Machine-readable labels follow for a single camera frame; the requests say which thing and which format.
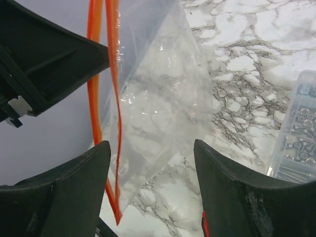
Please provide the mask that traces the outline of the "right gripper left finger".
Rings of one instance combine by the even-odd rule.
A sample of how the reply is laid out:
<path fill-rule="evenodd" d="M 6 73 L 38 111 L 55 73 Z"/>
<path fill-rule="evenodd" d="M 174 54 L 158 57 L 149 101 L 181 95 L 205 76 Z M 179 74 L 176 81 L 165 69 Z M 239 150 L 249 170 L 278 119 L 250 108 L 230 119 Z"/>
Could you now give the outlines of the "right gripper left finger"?
<path fill-rule="evenodd" d="M 99 143 L 62 165 L 0 187 L 2 237 L 109 237 L 99 217 L 111 157 Z"/>

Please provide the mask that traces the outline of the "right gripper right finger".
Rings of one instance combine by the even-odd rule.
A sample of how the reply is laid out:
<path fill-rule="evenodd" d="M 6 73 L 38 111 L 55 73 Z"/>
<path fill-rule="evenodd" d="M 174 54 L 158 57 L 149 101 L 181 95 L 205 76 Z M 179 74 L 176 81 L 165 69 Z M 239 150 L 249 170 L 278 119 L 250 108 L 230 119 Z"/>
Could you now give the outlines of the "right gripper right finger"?
<path fill-rule="evenodd" d="M 252 170 L 194 143 L 206 237 L 313 237 L 316 184 L 296 184 Z"/>

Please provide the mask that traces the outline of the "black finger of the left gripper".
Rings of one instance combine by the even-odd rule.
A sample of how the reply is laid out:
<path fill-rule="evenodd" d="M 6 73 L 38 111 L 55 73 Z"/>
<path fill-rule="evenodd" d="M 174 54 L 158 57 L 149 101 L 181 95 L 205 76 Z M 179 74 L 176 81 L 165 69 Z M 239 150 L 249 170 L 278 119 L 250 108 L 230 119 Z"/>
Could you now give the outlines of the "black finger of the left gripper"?
<path fill-rule="evenodd" d="M 0 119 L 20 127 L 109 67 L 106 46 L 13 0 L 0 3 Z"/>

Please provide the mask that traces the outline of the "clear zip top bag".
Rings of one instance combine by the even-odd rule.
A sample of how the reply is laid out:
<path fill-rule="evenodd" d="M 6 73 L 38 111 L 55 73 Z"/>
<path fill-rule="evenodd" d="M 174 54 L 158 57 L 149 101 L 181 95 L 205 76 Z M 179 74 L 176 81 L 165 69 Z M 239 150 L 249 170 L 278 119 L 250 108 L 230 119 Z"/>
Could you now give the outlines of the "clear zip top bag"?
<path fill-rule="evenodd" d="M 87 37 L 99 42 L 103 25 L 109 95 L 99 98 L 99 76 L 87 88 L 93 142 L 111 146 L 105 190 L 119 223 L 141 186 L 205 136 L 212 84 L 180 1 L 92 0 Z"/>

